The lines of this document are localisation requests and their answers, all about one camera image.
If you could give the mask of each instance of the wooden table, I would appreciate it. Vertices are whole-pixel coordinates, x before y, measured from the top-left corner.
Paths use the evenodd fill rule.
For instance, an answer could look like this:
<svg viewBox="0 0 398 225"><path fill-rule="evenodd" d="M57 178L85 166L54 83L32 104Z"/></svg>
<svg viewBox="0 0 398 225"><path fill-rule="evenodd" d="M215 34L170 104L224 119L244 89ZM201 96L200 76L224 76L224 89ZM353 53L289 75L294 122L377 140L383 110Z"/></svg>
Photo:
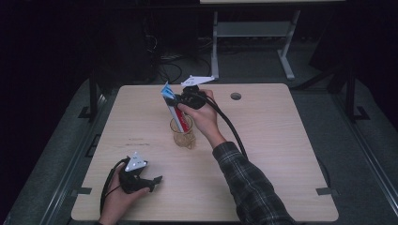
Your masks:
<svg viewBox="0 0 398 225"><path fill-rule="evenodd" d="M214 96L237 129L249 160L275 187L289 214L297 221L334 221L338 212L316 161L295 103L284 84L202 84ZM181 93L180 85L172 85ZM76 220L100 217L100 194L109 171L137 151L148 166L141 177L163 180L140 199L124 219L139 221L238 221L235 203L212 149L194 127L192 150L176 146L170 130L171 114L161 85L123 86L101 135L80 194L72 210ZM240 93L241 100L230 95ZM225 138L236 141L219 118Z"/></svg>

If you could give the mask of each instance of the hole in table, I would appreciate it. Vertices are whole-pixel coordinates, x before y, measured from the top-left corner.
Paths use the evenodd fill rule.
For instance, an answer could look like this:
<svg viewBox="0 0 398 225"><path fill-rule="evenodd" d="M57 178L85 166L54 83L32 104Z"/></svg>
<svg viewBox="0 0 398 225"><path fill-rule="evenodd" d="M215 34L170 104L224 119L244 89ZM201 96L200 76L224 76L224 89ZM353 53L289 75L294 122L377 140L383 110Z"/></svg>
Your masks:
<svg viewBox="0 0 398 225"><path fill-rule="evenodd" d="M234 92L231 94L231 99L233 100L240 100L242 98L242 95L240 93Z"/></svg>

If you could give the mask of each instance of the person's left hand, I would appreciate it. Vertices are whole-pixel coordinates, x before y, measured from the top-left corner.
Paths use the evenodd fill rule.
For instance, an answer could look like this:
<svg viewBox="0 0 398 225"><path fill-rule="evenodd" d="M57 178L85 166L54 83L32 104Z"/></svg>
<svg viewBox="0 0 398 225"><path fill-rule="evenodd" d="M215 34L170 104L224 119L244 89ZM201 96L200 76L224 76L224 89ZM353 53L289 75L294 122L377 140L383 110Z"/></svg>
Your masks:
<svg viewBox="0 0 398 225"><path fill-rule="evenodd" d="M114 225L116 224L130 208L130 206L137 201L139 198L149 192L149 187L144 187L131 194L126 194L119 182L119 172L122 169L123 164L117 167L115 174L112 177L110 186L108 187L108 192L112 191L105 199L103 205L102 214L99 218L99 223L103 225Z"/></svg>

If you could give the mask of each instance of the wrist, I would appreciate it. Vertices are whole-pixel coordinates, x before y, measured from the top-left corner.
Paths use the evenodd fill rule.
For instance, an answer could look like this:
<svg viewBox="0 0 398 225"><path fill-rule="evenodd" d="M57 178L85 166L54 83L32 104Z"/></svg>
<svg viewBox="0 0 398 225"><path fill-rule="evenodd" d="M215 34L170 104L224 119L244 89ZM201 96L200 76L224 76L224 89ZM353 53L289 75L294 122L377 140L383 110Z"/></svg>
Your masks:
<svg viewBox="0 0 398 225"><path fill-rule="evenodd" d="M223 135L221 135L219 131L216 133L211 133L206 135L206 138L213 149L218 145L220 145L221 143L226 142L226 139L223 137Z"/></svg>
<svg viewBox="0 0 398 225"><path fill-rule="evenodd" d="M109 219L105 219L103 216L99 218L99 220L95 223L95 225L115 225L116 222L112 222Z"/></svg>

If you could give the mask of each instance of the hand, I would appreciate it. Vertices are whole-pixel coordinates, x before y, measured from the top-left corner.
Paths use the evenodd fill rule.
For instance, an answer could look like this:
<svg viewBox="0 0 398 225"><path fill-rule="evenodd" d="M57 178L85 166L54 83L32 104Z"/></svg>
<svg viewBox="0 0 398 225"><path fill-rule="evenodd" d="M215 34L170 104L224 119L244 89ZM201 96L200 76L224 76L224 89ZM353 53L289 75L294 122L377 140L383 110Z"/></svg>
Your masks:
<svg viewBox="0 0 398 225"><path fill-rule="evenodd" d="M207 96L214 99L213 92L210 90L200 90ZM195 122L196 127L205 135L211 146L215 148L220 143L225 142L225 138L221 135L217 124L217 112L206 103L199 110L195 110L187 105L178 104L177 106L182 112L190 115Z"/></svg>
<svg viewBox="0 0 398 225"><path fill-rule="evenodd" d="M111 180L111 185L108 187L108 191L116 189L109 193L105 199L102 214L99 218L99 223L103 225L116 224L135 201L149 192L149 187L145 187L131 194L126 194L120 187L119 182L119 172L122 167L123 166L119 166L116 168L115 174Z"/></svg>

